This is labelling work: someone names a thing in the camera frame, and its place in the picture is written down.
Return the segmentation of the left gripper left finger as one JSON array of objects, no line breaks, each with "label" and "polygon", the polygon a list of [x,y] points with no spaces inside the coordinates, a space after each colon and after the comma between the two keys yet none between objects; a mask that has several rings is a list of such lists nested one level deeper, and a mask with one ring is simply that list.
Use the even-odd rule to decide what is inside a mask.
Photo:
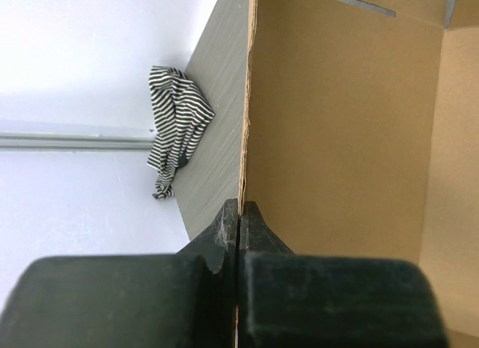
[{"label": "left gripper left finger", "polygon": [[1,313],[3,347],[232,347],[238,202],[175,254],[44,257]]}]

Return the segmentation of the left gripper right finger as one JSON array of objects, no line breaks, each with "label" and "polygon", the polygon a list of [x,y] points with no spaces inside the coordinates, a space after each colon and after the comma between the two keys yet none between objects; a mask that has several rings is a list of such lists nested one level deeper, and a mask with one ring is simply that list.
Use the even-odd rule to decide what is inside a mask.
[{"label": "left gripper right finger", "polygon": [[238,244],[241,347],[448,347],[433,289],[405,260],[294,254],[244,204]]}]

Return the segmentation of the brown cardboard box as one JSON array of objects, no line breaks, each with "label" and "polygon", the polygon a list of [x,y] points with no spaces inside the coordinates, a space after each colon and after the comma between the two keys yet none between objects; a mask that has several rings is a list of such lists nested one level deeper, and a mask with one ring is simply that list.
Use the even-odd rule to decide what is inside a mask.
[{"label": "brown cardboard box", "polygon": [[250,0],[243,197],[295,251],[418,264],[478,345],[478,0]]}]

